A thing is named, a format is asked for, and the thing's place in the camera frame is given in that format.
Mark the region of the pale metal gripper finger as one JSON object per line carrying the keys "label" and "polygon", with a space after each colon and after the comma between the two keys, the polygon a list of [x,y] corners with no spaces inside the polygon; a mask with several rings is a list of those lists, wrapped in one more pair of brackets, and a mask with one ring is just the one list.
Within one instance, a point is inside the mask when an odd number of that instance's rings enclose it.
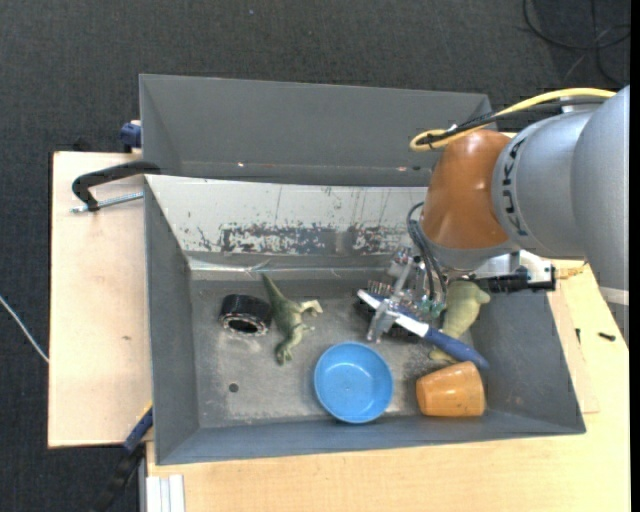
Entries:
{"label": "pale metal gripper finger", "polygon": [[401,336],[401,330],[396,325],[397,316],[383,312],[377,321],[377,342],[380,343],[384,336],[390,336],[391,338],[398,338]]}
{"label": "pale metal gripper finger", "polygon": [[385,304],[379,305],[370,322],[366,338],[369,342],[380,343],[382,336],[390,328],[390,313]]}

